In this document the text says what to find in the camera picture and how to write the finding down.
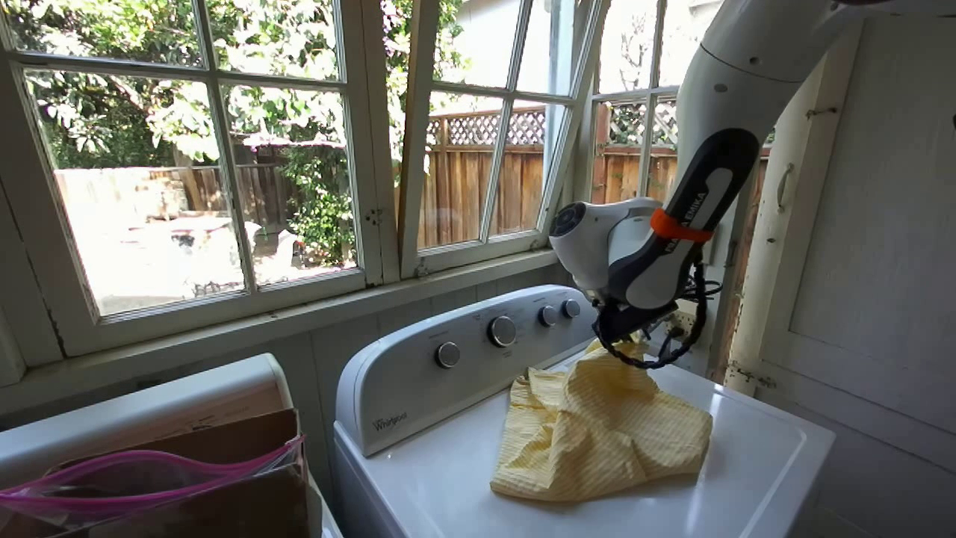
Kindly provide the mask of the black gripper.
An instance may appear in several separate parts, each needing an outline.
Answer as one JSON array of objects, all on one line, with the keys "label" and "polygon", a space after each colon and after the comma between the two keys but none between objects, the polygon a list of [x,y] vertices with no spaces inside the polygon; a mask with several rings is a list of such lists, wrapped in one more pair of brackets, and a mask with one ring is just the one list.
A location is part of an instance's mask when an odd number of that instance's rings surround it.
[{"label": "black gripper", "polygon": [[662,307],[632,307],[626,302],[600,302],[597,321],[595,321],[595,339],[600,343],[626,340],[632,331],[658,324],[662,316]]}]

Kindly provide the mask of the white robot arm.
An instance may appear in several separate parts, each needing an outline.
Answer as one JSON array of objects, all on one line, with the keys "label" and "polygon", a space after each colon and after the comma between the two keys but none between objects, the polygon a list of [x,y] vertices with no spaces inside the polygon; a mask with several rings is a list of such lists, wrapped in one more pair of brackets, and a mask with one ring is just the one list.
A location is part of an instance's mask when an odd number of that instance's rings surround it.
[{"label": "white robot arm", "polygon": [[597,307],[595,339],[638,366],[679,300],[706,302],[701,246],[743,188],[783,107],[852,24],[951,19],[956,0],[724,0],[679,89],[679,186],[665,200],[568,203],[550,246]]}]

